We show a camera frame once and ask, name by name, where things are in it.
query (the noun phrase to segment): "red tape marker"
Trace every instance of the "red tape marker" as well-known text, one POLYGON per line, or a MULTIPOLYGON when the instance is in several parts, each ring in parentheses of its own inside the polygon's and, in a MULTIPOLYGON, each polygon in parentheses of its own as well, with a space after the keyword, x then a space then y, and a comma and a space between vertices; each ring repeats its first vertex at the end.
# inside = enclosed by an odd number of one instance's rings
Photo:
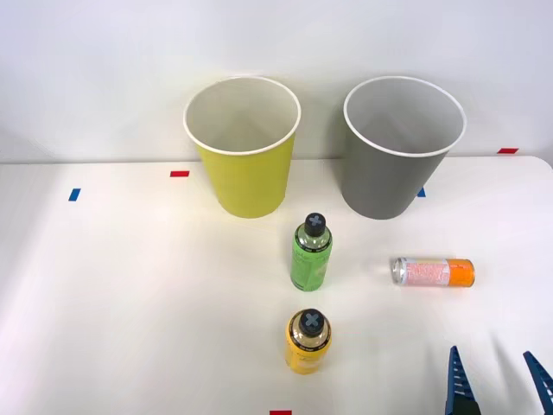
POLYGON ((188 175, 190 175, 190 172, 188 170, 171 172, 171 177, 188 177, 188 175))
POLYGON ((499 149, 498 154, 515 154, 517 151, 518 149, 503 148, 499 149))

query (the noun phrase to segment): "tape marker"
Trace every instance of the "tape marker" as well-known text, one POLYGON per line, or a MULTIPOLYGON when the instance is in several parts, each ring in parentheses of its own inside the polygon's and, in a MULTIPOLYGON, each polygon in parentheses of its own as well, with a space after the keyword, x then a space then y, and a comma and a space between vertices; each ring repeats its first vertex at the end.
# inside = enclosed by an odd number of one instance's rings
POLYGON ((188 177, 188 175, 190 175, 190 172, 188 170, 171 172, 171 177, 188 177))
POLYGON ((74 188, 71 192, 71 195, 69 196, 69 201, 77 201, 79 199, 80 195, 80 188, 74 188))
POLYGON ((509 149, 504 147, 503 149, 499 149, 498 154, 515 154, 518 151, 518 149, 509 149))

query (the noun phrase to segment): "can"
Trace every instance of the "can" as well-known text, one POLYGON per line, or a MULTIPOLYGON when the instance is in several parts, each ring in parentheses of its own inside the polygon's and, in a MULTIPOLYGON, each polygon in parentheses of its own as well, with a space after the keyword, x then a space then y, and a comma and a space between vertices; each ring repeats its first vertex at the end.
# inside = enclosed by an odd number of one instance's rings
POLYGON ((332 251, 332 234, 322 214, 312 213, 300 224, 292 242, 292 284, 302 291, 321 287, 332 251))
POLYGON ((398 258, 391 274, 400 285, 470 287, 475 280, 474 265, 468 259, 398 258))
POLYGON ((286 326, 286 363, 298 374, 312 374, 331 342, 330 323, 319 310, 298 311, 286 326))

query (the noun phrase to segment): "blue tape marker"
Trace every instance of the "blue tape marker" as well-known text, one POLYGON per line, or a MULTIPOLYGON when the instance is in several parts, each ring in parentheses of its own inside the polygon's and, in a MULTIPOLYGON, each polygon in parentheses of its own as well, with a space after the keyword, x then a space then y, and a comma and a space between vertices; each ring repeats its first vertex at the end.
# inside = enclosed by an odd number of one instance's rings
POLYGON ((80 188, 74 188, 71 192, 71 195, 69 196, 69 201, 77 201, 79 199, 80 195, 80 188))

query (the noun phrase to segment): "black nozzle cap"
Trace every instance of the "black nozzle cap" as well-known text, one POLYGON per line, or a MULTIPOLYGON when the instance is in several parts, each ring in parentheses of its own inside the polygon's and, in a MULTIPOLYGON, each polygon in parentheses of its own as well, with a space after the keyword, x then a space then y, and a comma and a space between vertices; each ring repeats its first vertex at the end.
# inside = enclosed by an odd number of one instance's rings
POLYGON ((300 330, 307 337, 316 337, 322 333, 325 325, 325 316, 315 309, 302 311, 300 316, 300 330))
POLYGON ((308 214, 305 218, 305 233, 309 236, 317 237, 325 233, 327 221, 322 214, 308 214))

